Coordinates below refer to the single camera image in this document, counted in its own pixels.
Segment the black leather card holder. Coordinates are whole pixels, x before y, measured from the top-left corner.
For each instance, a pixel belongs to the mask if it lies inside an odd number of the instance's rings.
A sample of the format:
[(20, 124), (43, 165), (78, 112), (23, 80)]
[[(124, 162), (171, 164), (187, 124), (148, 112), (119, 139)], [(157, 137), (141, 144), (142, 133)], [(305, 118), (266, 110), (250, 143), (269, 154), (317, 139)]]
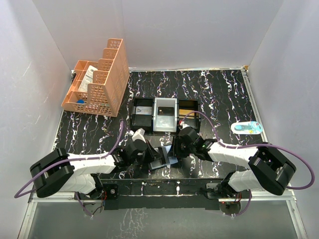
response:
[(178, 159), (173, 156), (171, 145), (161, 146), (148, 149), (150, 162), (148, 163), (150, 170), (156, 170), (165, 166), (178, 163)]

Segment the dark card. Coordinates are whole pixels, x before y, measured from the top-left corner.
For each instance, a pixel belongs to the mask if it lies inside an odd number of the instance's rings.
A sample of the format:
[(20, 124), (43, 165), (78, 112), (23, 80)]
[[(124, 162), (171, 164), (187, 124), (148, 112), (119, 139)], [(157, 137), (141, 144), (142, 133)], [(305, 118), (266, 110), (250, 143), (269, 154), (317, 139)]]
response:
[(158, 116), (174, 116), (174, 107), (158, 107)]

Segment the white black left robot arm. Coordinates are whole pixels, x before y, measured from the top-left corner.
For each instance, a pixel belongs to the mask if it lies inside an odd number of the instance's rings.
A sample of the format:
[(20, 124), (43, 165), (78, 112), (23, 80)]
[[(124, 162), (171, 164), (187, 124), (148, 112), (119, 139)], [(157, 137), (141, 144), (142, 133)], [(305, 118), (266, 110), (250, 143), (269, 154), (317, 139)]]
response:
[(99, 174), (122, 172), (135, 162), (160, 158), (159, 150), (149, 141), (136, 139), (111, 153), (78, 155), (58, 148), (30, 167), (34, 187), (39, 198), (57, 192), (78, 192), (92, 195), (101, 191)]

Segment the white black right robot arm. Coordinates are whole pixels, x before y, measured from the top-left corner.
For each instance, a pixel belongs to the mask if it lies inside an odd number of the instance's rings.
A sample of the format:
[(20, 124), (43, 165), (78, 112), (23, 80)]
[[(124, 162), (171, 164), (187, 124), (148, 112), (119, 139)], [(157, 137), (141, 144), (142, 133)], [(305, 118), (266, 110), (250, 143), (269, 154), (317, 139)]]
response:
[(204, 189), (205, 193), (220, 198), (253, 189), (264, 189), (280, 196), (296, 172), (295, 165), (271, 144), (253, 147), (223, 144), (215, 139), (203, 139), (192, 127), (187, 126), (174, 137), (168, 155), (181, 159), (191, 154), (203, 161), (224, 162), (246, 168), (242, 172), (230, 172), (213, 188)]

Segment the gold card in right bin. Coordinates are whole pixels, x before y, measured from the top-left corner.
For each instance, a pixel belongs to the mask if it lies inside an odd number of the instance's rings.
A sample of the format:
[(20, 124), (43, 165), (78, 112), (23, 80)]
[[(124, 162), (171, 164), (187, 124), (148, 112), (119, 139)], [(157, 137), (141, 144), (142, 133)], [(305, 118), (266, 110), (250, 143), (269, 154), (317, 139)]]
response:
[(187, 116), (188, 118), (194, 118), (196, 116), (194, 109), (180, 108), (178, 113), (179, 113), (179, 116), (182, 118), (185, 116)]

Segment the card in left bin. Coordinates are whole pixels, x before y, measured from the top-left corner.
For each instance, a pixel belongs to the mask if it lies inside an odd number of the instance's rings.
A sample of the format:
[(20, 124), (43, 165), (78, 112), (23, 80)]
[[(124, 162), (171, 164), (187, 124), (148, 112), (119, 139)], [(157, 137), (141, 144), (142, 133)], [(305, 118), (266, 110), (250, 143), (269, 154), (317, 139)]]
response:
[(151, 116), (153, 114), (153, 108), (149, 106), (136, 106), (135, 114)]

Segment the black right bin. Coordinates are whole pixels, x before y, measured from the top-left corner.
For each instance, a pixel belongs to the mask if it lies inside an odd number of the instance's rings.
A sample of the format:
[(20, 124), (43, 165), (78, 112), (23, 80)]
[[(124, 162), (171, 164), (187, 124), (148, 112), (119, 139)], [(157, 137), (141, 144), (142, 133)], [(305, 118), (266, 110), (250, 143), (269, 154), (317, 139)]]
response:
[(201, 117), (199, 113), (199, 102), (195, 99), (179, 99), (178, 100), (178, 120), (177, 127), (181, 128), (179, 125), (183, 121), (188, 126), (195, 129), (197, 133), (200, 131)]

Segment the black bin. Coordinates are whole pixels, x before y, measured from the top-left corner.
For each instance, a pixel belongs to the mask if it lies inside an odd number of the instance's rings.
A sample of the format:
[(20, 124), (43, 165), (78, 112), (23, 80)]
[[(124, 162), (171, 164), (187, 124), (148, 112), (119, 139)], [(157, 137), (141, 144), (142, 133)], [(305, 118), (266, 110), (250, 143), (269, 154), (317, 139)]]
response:
[(179, 125), (183, 121), (188, 126), (195, 129), (197, 133), (200, 131), (201, 117), (199, 113), (199, 102), (195, 99), (179, 99), (178, 100), (178, 120), (177, 127), (181, 128)]
[(145, 132), (153, 131), (154, 98), (134, 97), (130, 111), (130, 128), (133, 131), (142, 128)]

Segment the white middle bin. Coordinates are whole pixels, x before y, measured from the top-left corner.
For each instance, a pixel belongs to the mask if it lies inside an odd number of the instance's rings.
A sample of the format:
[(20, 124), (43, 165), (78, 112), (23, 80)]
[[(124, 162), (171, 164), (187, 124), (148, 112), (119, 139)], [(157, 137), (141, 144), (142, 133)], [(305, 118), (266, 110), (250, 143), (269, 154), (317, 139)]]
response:
[(176, 132), (177, 99), (155, 98), (153, 113), (154, 132)]

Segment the black left bin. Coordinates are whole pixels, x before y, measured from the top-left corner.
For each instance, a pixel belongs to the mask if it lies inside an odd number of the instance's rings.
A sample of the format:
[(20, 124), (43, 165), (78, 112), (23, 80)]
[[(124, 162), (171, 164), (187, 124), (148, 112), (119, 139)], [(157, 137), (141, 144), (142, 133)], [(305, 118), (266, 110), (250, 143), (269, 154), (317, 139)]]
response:
[(133, 131), (142, 128), (145, 132), (153, 131), (154, 98), (134, 97), (130, 111), (130, 128)]

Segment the orange plastic desk organizer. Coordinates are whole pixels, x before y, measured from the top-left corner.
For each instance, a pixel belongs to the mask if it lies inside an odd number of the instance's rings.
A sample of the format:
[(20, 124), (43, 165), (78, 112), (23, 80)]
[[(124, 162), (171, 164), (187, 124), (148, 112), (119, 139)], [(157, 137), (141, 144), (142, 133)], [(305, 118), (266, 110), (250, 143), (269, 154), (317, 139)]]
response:
[[(98, 70), (93, 73), (93, 82), (87, 92), (78, 88), (92, 65)], [(116, 117), (130, 77), (124, 39), (110, 38), (97, 62), (79, 60), (74, 68), (75, 78), (62, 102), (65, 111)], [(86, 104), (77, 104), (84, 100)]]

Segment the blue round object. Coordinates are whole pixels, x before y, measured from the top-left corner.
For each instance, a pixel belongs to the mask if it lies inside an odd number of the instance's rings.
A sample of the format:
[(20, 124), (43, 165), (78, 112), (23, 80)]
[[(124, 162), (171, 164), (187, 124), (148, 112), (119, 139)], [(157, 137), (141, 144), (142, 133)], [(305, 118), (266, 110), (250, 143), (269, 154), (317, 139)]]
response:
[(86, 104), (86, 102), (84, 100), (78, 100), (76, 103), (77, 104)]

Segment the white paper packet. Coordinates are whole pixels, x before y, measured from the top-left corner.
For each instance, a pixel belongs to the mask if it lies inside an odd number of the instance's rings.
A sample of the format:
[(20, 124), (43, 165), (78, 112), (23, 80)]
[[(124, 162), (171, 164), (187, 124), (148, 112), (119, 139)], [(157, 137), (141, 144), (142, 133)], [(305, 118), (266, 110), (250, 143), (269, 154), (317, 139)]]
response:
[(82, 82), (78, 88), (80, 92), (87, 92), (88, 91), (88, 84), (93, 82), (93, 73), (94, 71), (98, 70), (94, 66), (90, 65), (82, 79)]

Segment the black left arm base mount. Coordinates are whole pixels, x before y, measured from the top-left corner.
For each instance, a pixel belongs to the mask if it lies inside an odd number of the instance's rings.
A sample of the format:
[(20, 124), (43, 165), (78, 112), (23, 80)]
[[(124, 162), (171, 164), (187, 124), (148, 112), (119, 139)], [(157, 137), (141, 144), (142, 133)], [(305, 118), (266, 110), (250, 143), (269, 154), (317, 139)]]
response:
[(114, 183), (103, 184), (102, 200), (116, 200), (119, 196), (119, 186)]

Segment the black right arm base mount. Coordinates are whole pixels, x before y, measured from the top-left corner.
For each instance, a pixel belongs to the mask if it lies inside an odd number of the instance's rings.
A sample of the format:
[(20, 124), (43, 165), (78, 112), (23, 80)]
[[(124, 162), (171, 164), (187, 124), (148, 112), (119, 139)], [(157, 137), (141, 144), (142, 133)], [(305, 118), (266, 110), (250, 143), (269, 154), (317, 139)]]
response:
[(242, 192), (236, 192), (233, 188), (226, 184), (216, 184), (212, 188), (201, 187), (199, 189), (201, 195), (208, 199), (222, 199), (234, 198), (234, 202), (240, 202), (242, 199)]

